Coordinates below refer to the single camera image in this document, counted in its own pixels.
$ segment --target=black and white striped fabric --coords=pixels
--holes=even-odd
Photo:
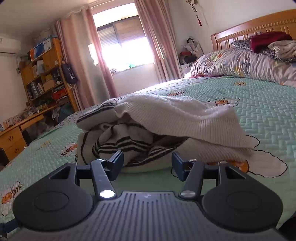
[[[225,122],[228,127],[221,128]],[[125,172],[169,167],[174,150],[183,158],[211,162],[244,161],[252,148],[233,107],[208,111],[189,97],[131,95],[110,99],[82,116],[77,126],[85,131],[78,137],[79,164],[109,159],[121,150]],[[221,130],[213,135],[212,129]]]

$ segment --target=pillow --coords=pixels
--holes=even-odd
[[[296,87],[296,67],[248,50],[229,48],[201,56],[191,75],[232,75]]]
[[[239,48],[239,49],[245,49],[245,50],[248,50],[248,51],[252,51],[252,49],[251,49],[251,41],[250,40],[236,40],[236,41],[233,41],[231,43],[231,45],[233,47],[236,47],[236,48]],[[259,54],[267,55],[267,56],[269,56],[270,58],[272,58],[274,60],[278,60],[278,61],[285,62],[285,63],[296,62],[296,57],[286,58],[286,59],[277,58],[275,56],[275,51],[274,50],[270,50],[269,48],[262,49]]]

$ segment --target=plastic bag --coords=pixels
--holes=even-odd
[[[184,47],[198,58],[204,55],[199,42],[195,41],[194,39],[187,39],[187,45]]]

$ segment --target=quilted bedspread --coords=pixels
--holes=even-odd
[[[296,88],[237,77],[200,77],[173,80],[138,91],[165,96],[191,96],[208,106],[234,106],[241,127],[254,139],[264,162],[233,163],[276,192],[283,201],[280,227],[296,210]],[[76,120],[92,107],[69,116],[52,131],[32,142],[0,172],[0,223],[11,220],[14,198],[24,189],[69,161],[75,161]],[[178,192],[182,183],[171,169],[120,174],[113,183],[117,191]]]

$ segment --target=sheer curtain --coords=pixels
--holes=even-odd
[[[117,97],[112,74],[102,57],[102,46],[91,9],[82,9],[57,21],[56,29],[66,61],[78,78],[77,89],[82,107]]]
[[[168,0],[134,0],[134,2],[154,53],[160,82],[182,78]]]

